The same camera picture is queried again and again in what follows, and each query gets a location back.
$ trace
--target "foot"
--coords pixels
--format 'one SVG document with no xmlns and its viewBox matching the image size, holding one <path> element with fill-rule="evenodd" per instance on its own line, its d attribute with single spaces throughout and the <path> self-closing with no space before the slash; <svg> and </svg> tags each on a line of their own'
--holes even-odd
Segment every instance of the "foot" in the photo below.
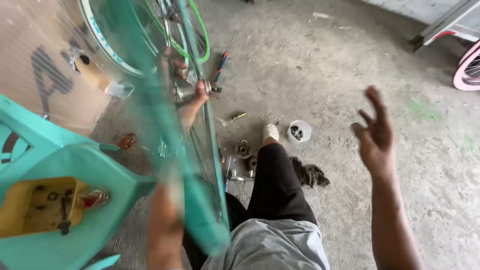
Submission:
<svg viewBox="0 0 480 270">
<path fill-rule="evenodd" d="M 278 135 L 278 129 L 277 127 L 274 125 L 274 124 L 266 124 L 264 126 L 264 139 L 263 139 L 263 142 L 265 143 L 265 141 L 268 139 L 268 138 L 272 138 L 274 139 L 275 141 L 278 141 L 278 138 L 279 138 L 279 135 Z"/>
</svg>

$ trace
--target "teal plastic stool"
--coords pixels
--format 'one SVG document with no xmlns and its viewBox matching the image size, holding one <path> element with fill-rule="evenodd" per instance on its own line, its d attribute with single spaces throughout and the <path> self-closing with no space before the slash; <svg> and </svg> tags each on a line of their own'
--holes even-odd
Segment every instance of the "teal plastic stool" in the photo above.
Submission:
<svg viewBox="0 0 480 270">
<path fill-rule="evenodd" d="M 16 140 L 13 147 L 3 142 Z M 12 184 L 71 176 L 110 191 L 110 201 L 86 210 L 81 222 L 60 231 L 0 239 L 0 262 L 7 269 L 77 270 L 115 233 L 136 200 L 155 187 L 102 153 L 119 150 L 60 128 L 0 95 L 0 205 Z"/>
</svg>

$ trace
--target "white plastic cup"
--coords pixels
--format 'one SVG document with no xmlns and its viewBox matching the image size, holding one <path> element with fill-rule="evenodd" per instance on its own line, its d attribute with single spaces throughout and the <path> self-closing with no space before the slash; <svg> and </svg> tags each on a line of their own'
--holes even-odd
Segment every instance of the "white plastic cup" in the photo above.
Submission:
<svg viewBox="0 0 480 270">
<path fill-rule="evenodd" d="M 303 138 L 302 140 L 297 140 L 293 135 L 292 135 L 292 132 L 290 131 L 290 128 L 292 126 L 297 126 L 299 127 L 299 131 L 302 130 L 303 131 Z M 302 143 L 302 142 L 306 142 L 308 141 L 308 139 L 310 139 L 310 137 L 312 136 L 312 127 L 310 127 L 310 125 L 305 122 L 304 120 L 295 120 L 293 121 L 290 126 L 288 127 L 287 129 L 287 137 L 288 137 L 288 140 L 291 142 L 291 143 L 294 143 L 294 144 L 299 144 L 299 143 Z"/>
</svg>

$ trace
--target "dirty rag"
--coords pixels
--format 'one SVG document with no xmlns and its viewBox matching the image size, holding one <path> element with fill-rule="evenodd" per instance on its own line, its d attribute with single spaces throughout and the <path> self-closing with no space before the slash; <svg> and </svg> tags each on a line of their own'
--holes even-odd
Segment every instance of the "dirty rag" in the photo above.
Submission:
<svg viewBox="0 0 480 270">
<path fill-rule="evenodd" d="M 315 184 L 319 186 L 330 184 L 330 180 L 325 177 L 324 172 L 318 168 L 317 165 L 302 165 L 300 159 L 297 157 L 290 157 L 290 161 L 292 162 L 293 170 L 295 170 L 302 186 L 308 185 L 313 188 Z"/>
</svg>

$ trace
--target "green paint mark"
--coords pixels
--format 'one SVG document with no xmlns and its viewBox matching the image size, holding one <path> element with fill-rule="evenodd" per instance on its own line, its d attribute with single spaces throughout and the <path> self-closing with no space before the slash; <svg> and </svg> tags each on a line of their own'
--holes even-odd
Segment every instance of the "green paint mark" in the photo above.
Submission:
<svg viewBox="0 0 480 270">
<path fill-rule="evenodd" d="M 478 145 L 475 143 L 472 137 L 470 136 L 463 136 L 463 141 L 461 145 L 461 149 L 467 151 L 477 151 L 479 149 Z"/>
<path fill-rule="evenodd" d="M 442 115 L 430 104 L 425 104 L 420 101 L 410 101 L 407 103 L 407 108 L 419 119 L 442 120 Z"/>
</svg>

